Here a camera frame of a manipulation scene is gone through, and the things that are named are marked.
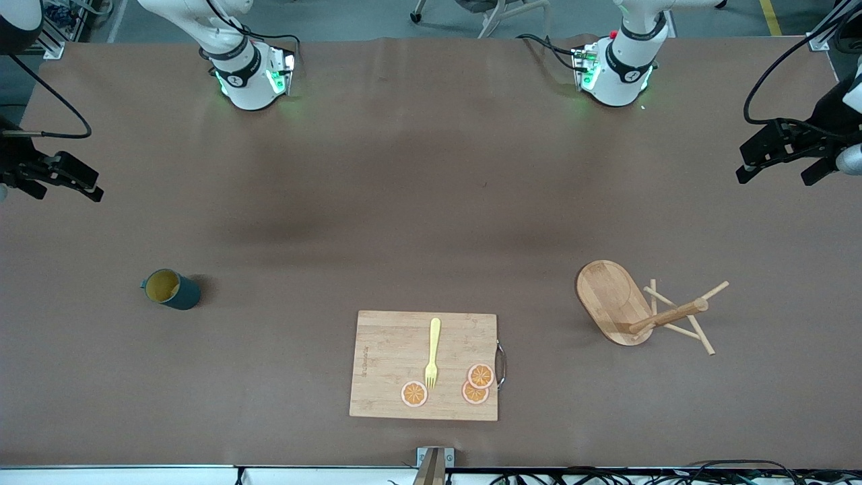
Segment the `teal mug with yellow inside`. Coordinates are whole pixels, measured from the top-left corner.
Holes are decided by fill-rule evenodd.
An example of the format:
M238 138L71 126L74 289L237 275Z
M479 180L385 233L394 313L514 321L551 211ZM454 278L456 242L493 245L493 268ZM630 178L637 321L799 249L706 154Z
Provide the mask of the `teal mug with yellow inside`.
M139 287L148 300L181 311L197 306L202 297L200 286L194 280L170 268L150 274Z

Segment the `wooden mug tree rack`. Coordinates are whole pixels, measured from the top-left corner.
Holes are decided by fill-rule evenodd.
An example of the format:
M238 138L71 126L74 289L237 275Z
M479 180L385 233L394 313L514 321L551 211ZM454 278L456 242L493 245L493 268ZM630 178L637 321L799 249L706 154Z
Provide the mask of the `wooden mug tree rack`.
M676 304L658 292L656 280L640 288L620 264L596 260L585 265L574 282L576 297L600 332L614 344L633 347L646 343L656 329L664 328L699 341L709 356L715 348L698 314L729 286L724 280L686 304Z

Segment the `silver base connector block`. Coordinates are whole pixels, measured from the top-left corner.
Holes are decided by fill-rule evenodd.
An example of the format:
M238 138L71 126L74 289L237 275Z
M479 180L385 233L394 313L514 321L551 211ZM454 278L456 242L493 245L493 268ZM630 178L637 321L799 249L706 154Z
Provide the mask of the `silver base connector block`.
M594 42L572 49L574 80L579 91L591 92L601 73L599 43Z
M289 95L295 67L295 53L269 46L267 79L276 96Z

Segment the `bamboo cutting board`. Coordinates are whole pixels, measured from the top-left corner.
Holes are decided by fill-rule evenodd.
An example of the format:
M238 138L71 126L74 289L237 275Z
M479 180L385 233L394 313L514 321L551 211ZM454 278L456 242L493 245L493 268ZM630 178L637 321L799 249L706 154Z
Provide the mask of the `bamboo cutting board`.
M436 364L438 377L427 402L410 408L401 402L408 381L424 383L429 323L441 320ZM361 418L495 422L498 390L480 405L465 402L462 384L470 366L494 367L498 318L482 313L440 311L360 311L355 338L349 414Z

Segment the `yellow plastic fork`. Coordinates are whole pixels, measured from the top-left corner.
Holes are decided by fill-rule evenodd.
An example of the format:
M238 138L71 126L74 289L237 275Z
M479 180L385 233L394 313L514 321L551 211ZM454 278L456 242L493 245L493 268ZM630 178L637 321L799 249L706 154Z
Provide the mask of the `yellow plastic fork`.
M436 359L439 348L440 330L441 320L439 317L433 317L429 323L428 363L424 371L424 384L429 391L434 388L439 372Z

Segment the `aluminium frame profile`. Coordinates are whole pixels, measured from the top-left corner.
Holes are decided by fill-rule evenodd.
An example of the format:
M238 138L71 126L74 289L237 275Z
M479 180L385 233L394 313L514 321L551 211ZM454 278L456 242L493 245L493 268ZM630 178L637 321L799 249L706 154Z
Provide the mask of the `aluminium frame profile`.
M60 59L67 43L67 37L53 24L45 24L40 36L35 40L34 48L42 52L43 59Z
M859 3L860 0L834 0L834 6L828 15L822 19L812 32L807 32L807 45L810 51L828 51L829 40L838 33L838 25L843 17Z

